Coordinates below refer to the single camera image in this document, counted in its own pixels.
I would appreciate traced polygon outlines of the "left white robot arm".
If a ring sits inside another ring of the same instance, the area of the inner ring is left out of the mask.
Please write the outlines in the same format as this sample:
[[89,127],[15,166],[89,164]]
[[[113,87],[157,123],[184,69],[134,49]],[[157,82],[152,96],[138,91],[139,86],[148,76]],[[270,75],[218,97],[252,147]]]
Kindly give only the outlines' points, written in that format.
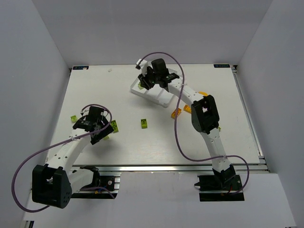
[[65,208],[73,194],[80,191],[106,191],[97,167],[72,167],[87,145],[94,145],[114,130],[105,117],[109,110],[101,105],[88,105],[73,127],[67,142],[44,165],[32,171],[32,200],[46,206]]

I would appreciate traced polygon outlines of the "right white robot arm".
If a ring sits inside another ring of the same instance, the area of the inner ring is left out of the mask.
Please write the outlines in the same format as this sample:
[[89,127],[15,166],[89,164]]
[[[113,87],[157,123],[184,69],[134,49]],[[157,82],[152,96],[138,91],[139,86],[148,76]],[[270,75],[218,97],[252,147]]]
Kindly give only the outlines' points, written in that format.
[[219,113],[213,96],[203,96],[185,83],[185,75],[182,76],[169,72],[162,58],[152,62],[139,59],[136,68],[141,70],[138,76],[141,87],[150,90],[155,85],[165,89],[168,93],[178,97],[177,106],[183,101],[191,108],[191,123],[194,129],[200,133],[205,141],[212,161],[212,170],[215,180],[223,189],[229,185],[236,173],[233,165],[227,158],[220,135]]

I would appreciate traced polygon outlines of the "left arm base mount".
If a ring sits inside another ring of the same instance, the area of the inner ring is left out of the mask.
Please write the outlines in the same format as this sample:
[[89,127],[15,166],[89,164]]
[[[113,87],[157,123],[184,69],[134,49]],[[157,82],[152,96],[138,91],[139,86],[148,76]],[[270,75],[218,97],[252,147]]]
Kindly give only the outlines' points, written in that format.
[[83,166],[69,176],[73,199],[110,199],[118,194],[120,177],[100,172],[97,167]]

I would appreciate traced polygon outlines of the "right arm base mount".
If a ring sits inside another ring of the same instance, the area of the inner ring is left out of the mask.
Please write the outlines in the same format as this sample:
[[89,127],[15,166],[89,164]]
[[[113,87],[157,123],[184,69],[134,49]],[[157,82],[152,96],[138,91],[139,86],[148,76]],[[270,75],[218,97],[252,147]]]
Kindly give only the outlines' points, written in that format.
[[244,201],[242,182],[239,175],[225,185],[213,175],[200,175],[194,187],[199,191],[200,202],[234,202]]

